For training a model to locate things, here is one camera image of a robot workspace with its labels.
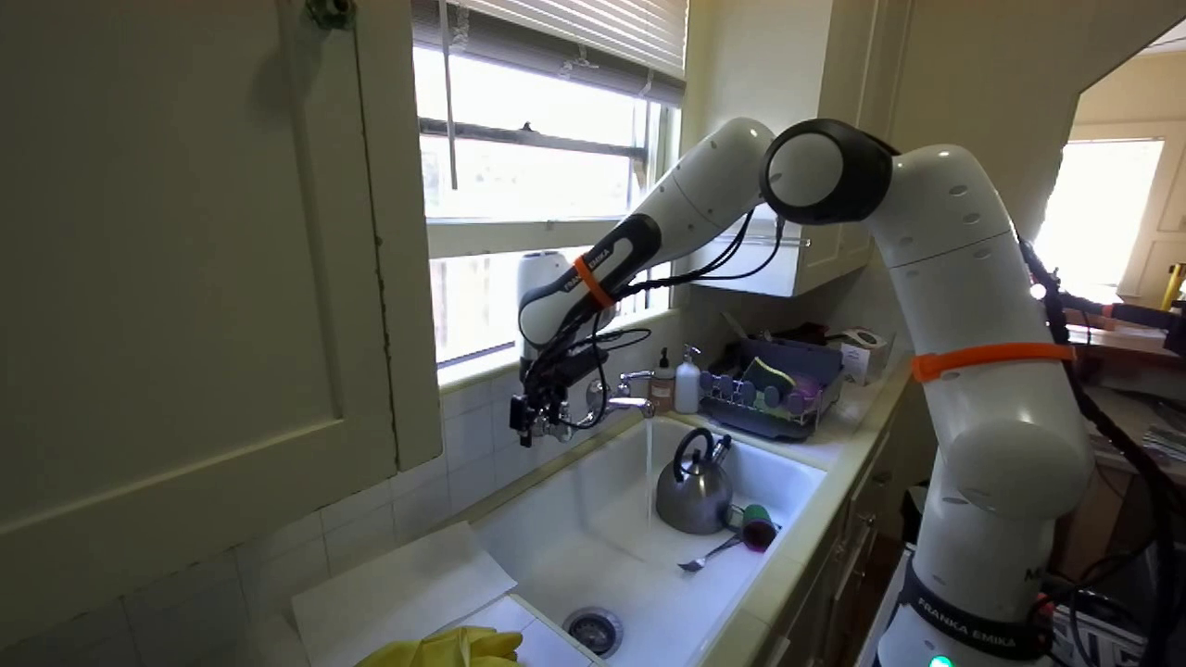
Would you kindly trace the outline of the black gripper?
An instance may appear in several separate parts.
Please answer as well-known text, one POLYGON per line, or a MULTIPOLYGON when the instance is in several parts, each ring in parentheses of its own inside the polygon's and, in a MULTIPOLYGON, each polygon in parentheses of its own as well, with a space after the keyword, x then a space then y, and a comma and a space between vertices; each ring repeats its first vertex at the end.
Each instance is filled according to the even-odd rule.
POLYGON ((570 431, 566 392, 587 376, 600 370, 609 351, 597 342, 566 342, 549 349, 530 349, 518 359, 518 392, 507 408, 507 426, 524 444, 551 434, 562 439, 570 431))

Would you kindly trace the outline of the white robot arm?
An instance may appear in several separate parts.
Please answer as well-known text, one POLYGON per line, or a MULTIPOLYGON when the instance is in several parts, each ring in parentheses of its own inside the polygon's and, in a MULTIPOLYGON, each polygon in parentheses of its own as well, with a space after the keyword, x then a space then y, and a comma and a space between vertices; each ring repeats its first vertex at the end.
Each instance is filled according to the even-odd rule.
POLYGON ((1011 216, 961 145, 902 154, 841 119, 717 126, 593 249, 518 297, 507 426, 555 426, 566 389, 600 363, 597 319, 646 267, 754 208, 869 225, 912 333, 936 451, 875 667, 1054 667, 1037 590, 1055 518, 1090 480, 1086 426, 1011 216))

